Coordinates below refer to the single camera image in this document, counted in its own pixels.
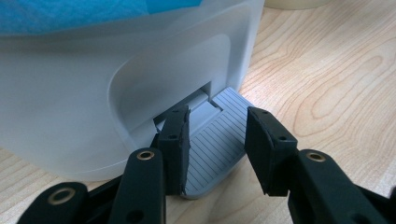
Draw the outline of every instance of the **translucent plastic bin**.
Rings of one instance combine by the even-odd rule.
[[[153,119],[201,89],[238,89],[263,0],[0,38],[0,146],[76,180],[120,175]]]

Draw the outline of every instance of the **light wood surface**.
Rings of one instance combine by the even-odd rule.
[[[396,186],[396,1],[266,8],[240,92],[355,183],[384,196]],[[0,223],[62,181],[1,149]],[[286,199],[262,195],[246,158],[203,199],[167,197],[166,213],[168,223],[291,223]]]

